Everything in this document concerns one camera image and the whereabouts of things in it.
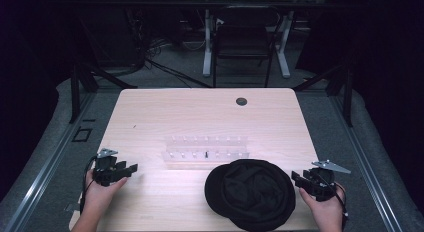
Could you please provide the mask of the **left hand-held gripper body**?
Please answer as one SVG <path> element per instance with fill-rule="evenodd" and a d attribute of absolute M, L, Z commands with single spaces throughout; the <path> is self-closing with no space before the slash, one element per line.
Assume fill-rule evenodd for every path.
<path fill-rule="evenodd" d="M 96 156 L 93 178 L 99 185 L 108 187 L 111 183 L 124 178 L 121 175 L 123 169 L 115 167 L 118 163 L 116 154 L 115 150 L 103 148 Z"/>

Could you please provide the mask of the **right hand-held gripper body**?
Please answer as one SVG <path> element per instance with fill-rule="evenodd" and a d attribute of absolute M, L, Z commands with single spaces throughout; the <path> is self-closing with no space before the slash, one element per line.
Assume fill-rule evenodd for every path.
<path fill-rule="evenodd" d="M 304 170 L 304 190 L 317 201 L 329 200 L 336 194 L 335 172 L 350 174 L 347 168 L 339 166 L 330 160 L 313 162 L 314 168 Z"/>

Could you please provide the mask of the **black hat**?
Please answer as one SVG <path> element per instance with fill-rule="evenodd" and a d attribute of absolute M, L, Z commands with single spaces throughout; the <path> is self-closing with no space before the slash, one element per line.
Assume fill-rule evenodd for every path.
<path fill-rule="evenodd" d="M 214 168 L 204 185 L 209 207 L 248 232 L 268 232 L 287 222 L 296 206 L 294 187 L 278 166 L 240 159 Z"/>

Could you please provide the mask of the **person's left hand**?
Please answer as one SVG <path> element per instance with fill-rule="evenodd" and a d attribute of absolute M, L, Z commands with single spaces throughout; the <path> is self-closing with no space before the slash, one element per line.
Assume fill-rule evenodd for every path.
<path fill-rule="evenodd" d="M 93 170 L 86 173 L 86 189 L 84 212 L 103 213 L 110 205 L 114 195 L 126 184 L 128 178 L 124 177 L 110 186 L 102 186 L 94 181 Z"/>

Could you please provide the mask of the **person's right hand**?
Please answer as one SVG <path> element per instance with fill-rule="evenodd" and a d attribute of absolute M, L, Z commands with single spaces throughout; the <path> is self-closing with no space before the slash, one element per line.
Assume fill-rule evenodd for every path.
<path fill-rule="evenodd" d="M 299 193 L 310 208 L 319 228 L 342 226 L 343 207 L 336 196 L 327 201 L 318 202 L 303 188 L 299 189 Z"/>

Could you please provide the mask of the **clear acrylic rack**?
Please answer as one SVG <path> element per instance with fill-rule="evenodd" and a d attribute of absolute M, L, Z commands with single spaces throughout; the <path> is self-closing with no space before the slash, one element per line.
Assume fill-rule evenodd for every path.
<path fill-rule="evenodd" d="M 168 136 L 161 156 L 171 169 L 205 169 L 249 158 L 247 144 L 244 136 Z"/>

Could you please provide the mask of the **black metal stand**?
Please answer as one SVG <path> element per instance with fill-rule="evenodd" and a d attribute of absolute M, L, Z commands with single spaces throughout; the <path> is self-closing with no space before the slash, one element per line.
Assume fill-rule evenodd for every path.
<path fill-rule="evenodd" d="M 352 127 L 351 108 L 352 108 L 352 96 L 353 96 L 353 72 L 348 65 L 340 64 L 336 65 L 328 71 L 316 75 L 305 82 L 297 85 L 293 88 L 294 91 L 300 92 L 310 86 L 318 83 L 323 79 L 329 78 L 330 81 L 325 88 L 325 93 L 328 96 L 337 96 L 341 89 L 343 92 L 342 101 L 342 117 L 349 127 Z"/>
<path fill-rule="evenodd" d="M 135 89 L 134 85 L 130 85 L 116 78 L 115 76 L 106 72 L 98 66 L 94 66 L 91 63 L 75 63 L 70 73 L 72 102 L 72 114 L 70 123 L 74 123 L 81 113 L 80 86 L 83 86 L 83 88 L 89 93 L 96 93 L 99 89 L 99 85 L 96 82 L 94 76 L 100 76 L 122 89 Z"/>

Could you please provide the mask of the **black chair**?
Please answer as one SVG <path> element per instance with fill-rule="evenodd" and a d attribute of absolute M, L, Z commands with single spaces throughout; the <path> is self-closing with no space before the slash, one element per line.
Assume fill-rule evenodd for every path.
<path fill-rule="evenodd" d="M 268 61 L 268 86 L 278 30 L 283 17 L 273 6 L 227 6 L 214 13 L 217 21 L 212 43 L 212 81 L 217 85 L 219 59 Z"/>

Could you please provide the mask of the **aluminium floor rail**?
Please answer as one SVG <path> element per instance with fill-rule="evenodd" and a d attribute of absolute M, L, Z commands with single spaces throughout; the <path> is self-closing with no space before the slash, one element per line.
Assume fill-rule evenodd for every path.
<path fill-rule="evenodd" d="M 350 127 L 344 119 L 342 113 L 342 102 L 337 98 L 330 96 L 329 101 L 332 104 L 333 109 L 336 112 L 338 120 L 342 124 L 342 127 L 347 134 L 349 141 L 353 147 L 353 156 L 356 164 L 360 170 L 360 173 L 368 187 L 368 191 L 374 201 L 374 204 L 382 218 L 382 221 L 386 227 L 387 232 L 404 232 L 402 229 L 392 206 L 390 205 L 385 191 L 381 187 L 376 174 L 374 173 L 371 164 L 365 154 L 365 150 L 354 130 Z"/>
<path fill-rule="evenodd" d="M 93 93 L 82 96 L 80 113 L 75 121 L 70 123 L 71 97 L 59 96 L 52 119 L 39 143 L 11 189 L 0 202 L 0 232 L 17 232 L 26 226 L 65 155 L 65 147 L 76 133 L 78 123 L 90 108 L 94 98 Z"/>

